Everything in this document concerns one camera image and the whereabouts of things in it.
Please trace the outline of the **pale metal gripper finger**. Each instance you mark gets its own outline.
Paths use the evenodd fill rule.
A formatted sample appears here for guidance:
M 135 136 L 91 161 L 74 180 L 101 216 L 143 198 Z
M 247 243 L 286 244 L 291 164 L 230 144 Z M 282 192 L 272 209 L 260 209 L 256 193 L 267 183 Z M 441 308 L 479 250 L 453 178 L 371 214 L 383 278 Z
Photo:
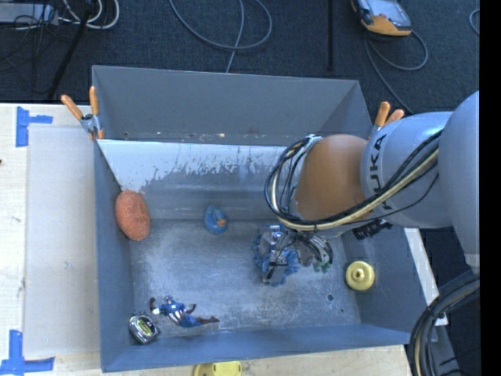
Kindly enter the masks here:
M 269 285 L 280 285 L 286 269 L 287 260 L 282 254 L 268 253 L 262 263 L 262 281 Z
M 261 234 L 259 240 L 259 254 L 265 257 L 276 250 L 282 239 L 282 232 L 280 230 L 267 230 Z

